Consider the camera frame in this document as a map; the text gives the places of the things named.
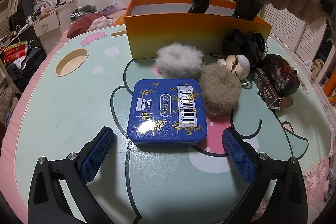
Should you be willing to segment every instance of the furry hair tie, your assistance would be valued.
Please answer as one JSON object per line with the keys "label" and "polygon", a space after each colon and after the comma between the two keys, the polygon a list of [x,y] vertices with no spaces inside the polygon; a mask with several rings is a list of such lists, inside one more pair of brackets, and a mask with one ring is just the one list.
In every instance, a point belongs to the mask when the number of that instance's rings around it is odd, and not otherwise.
{"label": "furry hair tie", "polygon": [[157,70],[167,78],[197,79],[203,65],[203,53],[191,45],[173,43],[157,51]]}
{"label": "furry hair tie", "polygon": [[237,105],[242,91],[238,77],[217,63],[203,66],[199,85],[205,114],[209,118],[229,115]]}

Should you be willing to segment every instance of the blue tin box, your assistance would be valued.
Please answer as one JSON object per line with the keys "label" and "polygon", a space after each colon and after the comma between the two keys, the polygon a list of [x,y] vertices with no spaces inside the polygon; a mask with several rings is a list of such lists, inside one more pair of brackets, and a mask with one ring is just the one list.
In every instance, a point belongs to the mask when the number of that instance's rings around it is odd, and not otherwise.
{"label": "blue tin box", "polygon": [[143,79],[134,86],[127,128],[136,145],[194,146],[207,123],[200,86],[193,79]]}

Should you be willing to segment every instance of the red pillow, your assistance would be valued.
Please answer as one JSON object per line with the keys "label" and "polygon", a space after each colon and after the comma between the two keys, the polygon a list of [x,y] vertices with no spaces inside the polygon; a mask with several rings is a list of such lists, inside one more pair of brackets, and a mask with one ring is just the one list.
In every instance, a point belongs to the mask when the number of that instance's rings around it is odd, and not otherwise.
{"label": "red pillow", "polygon": [[67,37],[71,39],[82,33],[85,33],[91,26],[92,22],[100,17],[106,17],[106,16],[101,13],[92,13],[80,17],[74,23],[71,24]]}

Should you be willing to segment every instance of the drawer handle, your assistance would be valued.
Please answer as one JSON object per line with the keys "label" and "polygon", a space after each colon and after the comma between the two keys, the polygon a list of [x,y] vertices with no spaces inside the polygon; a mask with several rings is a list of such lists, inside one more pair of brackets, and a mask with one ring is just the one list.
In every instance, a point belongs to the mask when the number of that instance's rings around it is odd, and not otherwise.
{"label": "drawer handle", "polygon": [[47,30],[48,30],[48,23],[43,24],[43,25],[41,26],[41,28],[42,28],[42,31],[43,31],[43,32],[47,32]]}

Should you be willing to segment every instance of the barcode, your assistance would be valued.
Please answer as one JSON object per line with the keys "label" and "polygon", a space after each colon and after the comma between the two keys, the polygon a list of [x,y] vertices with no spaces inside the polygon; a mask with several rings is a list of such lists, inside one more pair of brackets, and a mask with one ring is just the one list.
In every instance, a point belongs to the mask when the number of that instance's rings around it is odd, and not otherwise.
{"label": "barcode", "polygon": [[177,86],[178,117],[180,128],[197,127],[197,117],[194,100],[194,90],[190,85]]}

